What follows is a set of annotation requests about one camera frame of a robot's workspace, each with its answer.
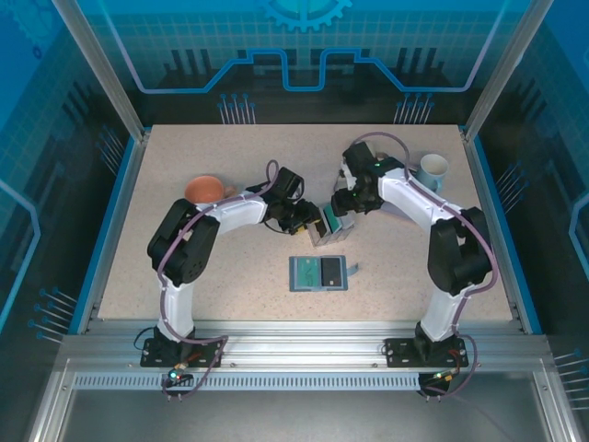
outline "speckled tabletop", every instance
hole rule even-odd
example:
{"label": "speckled tabletop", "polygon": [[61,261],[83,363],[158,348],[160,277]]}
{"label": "speckled tabletop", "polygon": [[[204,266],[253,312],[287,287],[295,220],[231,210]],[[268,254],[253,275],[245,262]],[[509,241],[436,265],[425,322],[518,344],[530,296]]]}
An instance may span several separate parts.
{"label": "speckled tabletop", "polygon": [[[450,169],[441,192],[464,207],[479,205],[456,126],[428,125],[173,125],[154,126],[100,306],[106,319],[156,319],[156,273],[147,244],[171,204],[192,178],[211,174],[240,190],[264,181],[275,158],[305,179],[305,197],[329,201],[341,153],[357,136],[389,131],[410,148],[411,162],[426,153],[444,156]],[[402,158],[399,146],[375,138],[374,146]],[[357,215],[341,243],[314,249],[307,233],[294,237],[247,226],[217,238],[198,279],[196,320],[418,320],[433,288],[426,270],[428,236],[393,215]],[[292,293],[288,258],[345,255],[360,264],[340,292]],[[510,320],[503,286],[471,300],[469,320]]]}

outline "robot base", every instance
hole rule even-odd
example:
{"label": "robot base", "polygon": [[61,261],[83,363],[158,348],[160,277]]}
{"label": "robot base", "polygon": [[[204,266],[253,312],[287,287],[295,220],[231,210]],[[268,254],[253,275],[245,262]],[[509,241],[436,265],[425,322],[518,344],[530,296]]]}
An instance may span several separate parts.
{"label": "robot base", "polygon": [[[187,338],[198,339],[194,338],[194,333],[195,330],[192,330]],[[188,361],[188,367],[207,368],[213,361],[215,352],[220,345],[220,343],[199,345],[177,343],[175,341],[170,341],[157,327],[155,327],[154,337],[147,338],[144,342],[140,366],[170,368],[180,362]],[[215,367],[221,365],[222,358],[222,356],[219,357],[214,365]]]}
{"label": "robot base", "polygon": [[460,367],[468,366],[467,349],[464,340],[450,336],[439,343],[432,342],[418,322],[414,338],[385,339],[383,354],[389,368],[454,368],[455,358],[449,353],[456,350],[460,355]]}

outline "gear logo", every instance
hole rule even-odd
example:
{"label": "gear logo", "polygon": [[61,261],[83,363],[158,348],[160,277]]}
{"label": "gear logo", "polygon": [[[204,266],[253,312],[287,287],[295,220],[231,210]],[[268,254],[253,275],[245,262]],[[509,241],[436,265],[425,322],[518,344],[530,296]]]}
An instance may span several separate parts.
{"label": "gear logo", "polygon": [[321,26],[331,26],[335,17],[343,17],[343,8],[352,6],[351,0],[262,0],[261,7],[267,18],[273,18],[276,26],[286,25],[288,30],[309,28],[318,31]]}
{"label": "gear logo", "polygon": [[51,36],[53,8],[51,0],[0,0],[0,13],[8,13],[33,43],[33,54],[41,58],[40,45]]}

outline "black mounting plate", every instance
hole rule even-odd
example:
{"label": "black mounting plate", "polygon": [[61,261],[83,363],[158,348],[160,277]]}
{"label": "black mounting plate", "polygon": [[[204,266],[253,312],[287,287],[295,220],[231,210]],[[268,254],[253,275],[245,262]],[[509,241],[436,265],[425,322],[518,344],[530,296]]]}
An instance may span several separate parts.
{"label": "black mounting plate", "polygon": [[391,338],[385,339],[383,355],[387,357],[388,368],[454,368],[456,360],[448,351],[457,350],[460,354],[460,367],[468,366],[468,355],[464,340],[454,338],[445,351],[438,355],[432,354],[427,362],[424,362],[414,343],[414,338]]}
{"label": "black mounting plate", "polygon": [[[160,341],[156,338],[147,338],[144,341],[144,349],[139,363],[140,366],[172,368],[180,362],[176,355],[162,351],[159,343]],[[193,344],[189,354],[194,355],[194,353],[200,353],[200,355],[189,362],[189,367],[208,368],[213,361],[215,352],[220,347],[221,343]],[[221,365],[222,358],[223,356],[221,355],[214,364],[214,367]]]}

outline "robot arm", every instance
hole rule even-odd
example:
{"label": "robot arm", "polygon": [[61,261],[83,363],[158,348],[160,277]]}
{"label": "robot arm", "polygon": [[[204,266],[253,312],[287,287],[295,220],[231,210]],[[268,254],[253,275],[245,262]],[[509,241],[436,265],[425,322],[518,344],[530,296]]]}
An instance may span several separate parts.
{"label": "robot arm", "polygon": [[418,324],[416,338],[423,339],[424,348],[451,338],[462,299],[468,290],[482,283],[491,264],[476,238],[445,208],[459,212],[488,241],[483,213],[476,207],[463,210],[448,202],[442,207],[433,204],[424,192],[443,200],[415,180],[422,190],[416,191],[408,182],[402,163],[393,157],[377,160],[366,143],[353,145],[343,153],[341,171],[347,188],[336,191],[331,198],[335,215],[342,216],[350,210],[368,213],[388,202],[429,233],[427,267],[435,290]]}
{"label": "robot arm", "polygon": [[[198,213],[206,211],[206,215],[194,224],[189,234],[173,251],[164,268],[164,276],[167,278],[167,320],[180,336],[191,337],[193,334],[191,306],[195,281],[206,268],[218,235],[270,219],[276,219],[283,232],[294,235],[304,230],[306,224],[321,219],[314,204],[304,199],[293,199],[296,190],[303,186],[303,179],[291,170],[281,168],[272,187],[261,196],[252,197],[267,184],[265,182],[249,187],[238,197],[218,206],[177,200],[154,234],[147,254],[152,260],[152,268],[157,271],[179,231]],[[159,319],[157,329],[166,339],[179,342],[169,332],[162,318]]]}

